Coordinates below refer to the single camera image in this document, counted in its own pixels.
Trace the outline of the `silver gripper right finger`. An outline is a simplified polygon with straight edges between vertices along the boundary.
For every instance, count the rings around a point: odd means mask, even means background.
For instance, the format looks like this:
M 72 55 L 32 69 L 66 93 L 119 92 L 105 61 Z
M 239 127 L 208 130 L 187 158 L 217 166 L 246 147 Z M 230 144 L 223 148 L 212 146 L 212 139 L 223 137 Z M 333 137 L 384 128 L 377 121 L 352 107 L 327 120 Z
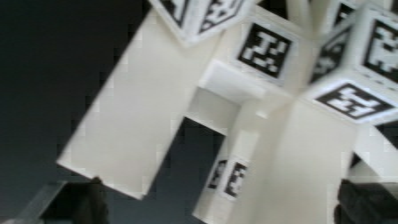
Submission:
M 334 224 L 398 224 L 398 183 L 342 181 Z

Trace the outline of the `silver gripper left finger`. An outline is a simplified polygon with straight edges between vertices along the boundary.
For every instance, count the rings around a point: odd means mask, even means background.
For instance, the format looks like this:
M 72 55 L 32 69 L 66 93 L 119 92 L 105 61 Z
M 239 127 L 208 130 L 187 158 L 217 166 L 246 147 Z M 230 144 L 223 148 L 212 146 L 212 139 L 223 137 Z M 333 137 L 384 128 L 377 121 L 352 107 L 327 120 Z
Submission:
M 50 182 L 40 190 L 15 224 L 111 224 L 102 180 Z

